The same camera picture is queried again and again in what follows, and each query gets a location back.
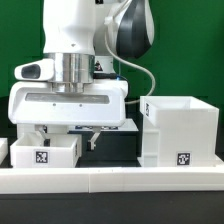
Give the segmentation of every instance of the green backdrop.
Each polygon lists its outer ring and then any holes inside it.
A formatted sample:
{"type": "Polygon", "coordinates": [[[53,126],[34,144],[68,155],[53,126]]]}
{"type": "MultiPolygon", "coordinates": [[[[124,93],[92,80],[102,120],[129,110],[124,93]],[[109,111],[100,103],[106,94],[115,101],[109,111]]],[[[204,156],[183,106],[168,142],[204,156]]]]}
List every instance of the green backdrop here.
{"type": "MultiPolygon", "coordinates": [[[[8,96],[19,64],[42,58],[42,0],[0,0],[0,97],[8,96]]],[[[224,1],[150,0],[155,40],[131,60],[150,69],[154,95],[191,95],[224,109],[224,1]]],[[[130,97],[147,93],[149,78],[121,66],[130,97]]]]}

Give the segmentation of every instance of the metal cylinder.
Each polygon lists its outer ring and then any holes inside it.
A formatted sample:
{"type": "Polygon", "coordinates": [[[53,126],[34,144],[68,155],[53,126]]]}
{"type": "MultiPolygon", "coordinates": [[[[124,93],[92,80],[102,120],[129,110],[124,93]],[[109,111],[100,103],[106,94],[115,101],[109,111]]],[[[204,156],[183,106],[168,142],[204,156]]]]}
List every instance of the metal cylinder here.
{"type": "Polygon", "coordinates": [[[54,60],[53,91],[57,93],[81,93],[84,84],[93,82],[93,55],[49,53],[46,58],[54,60]]]}

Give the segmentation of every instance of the white box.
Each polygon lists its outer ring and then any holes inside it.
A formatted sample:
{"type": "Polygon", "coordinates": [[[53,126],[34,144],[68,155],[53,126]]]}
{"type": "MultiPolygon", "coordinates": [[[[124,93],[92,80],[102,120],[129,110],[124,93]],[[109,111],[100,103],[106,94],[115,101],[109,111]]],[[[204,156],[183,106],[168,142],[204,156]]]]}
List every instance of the white box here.
{"type": "Polygon", "coordinates": [[[3,162],[8,154],[8,140],[7,138],[0,138],[0,164],[3,162]]]}
{"type": "Polygon", "coordinates": [[[219,110],[194,97],[141,97],[142,157],[149,166],[213,166],[219,110]]]}
{"type": "Polygon", "coordinates": [[[81,156],[78,135],[46,134],[50,147],[43,146],[43,138],[25,133],[11,145],[13,168],[73,168],[81,156]]]}

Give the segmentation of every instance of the black bracket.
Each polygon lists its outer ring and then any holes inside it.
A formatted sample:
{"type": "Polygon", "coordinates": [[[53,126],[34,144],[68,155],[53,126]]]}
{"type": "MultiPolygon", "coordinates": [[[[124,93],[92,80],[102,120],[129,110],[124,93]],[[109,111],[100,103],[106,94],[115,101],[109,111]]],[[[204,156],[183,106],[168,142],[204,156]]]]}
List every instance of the black bracket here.
{"type": "Polygon", "coordinates": [[[103,0],[95,0],[97,5],[103,4],[103,0]]]}

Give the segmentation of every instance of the tall white box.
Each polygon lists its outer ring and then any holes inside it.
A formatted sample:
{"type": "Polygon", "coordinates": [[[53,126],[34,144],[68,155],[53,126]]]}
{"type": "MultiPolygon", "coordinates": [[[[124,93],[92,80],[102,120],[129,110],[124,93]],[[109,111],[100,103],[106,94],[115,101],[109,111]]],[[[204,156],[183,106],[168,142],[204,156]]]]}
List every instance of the tall white box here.
{"type": "Polygon", "coordinates": [[[141,97],[144,167],[214,166],[219,110],[194,97],[141,97]]]}

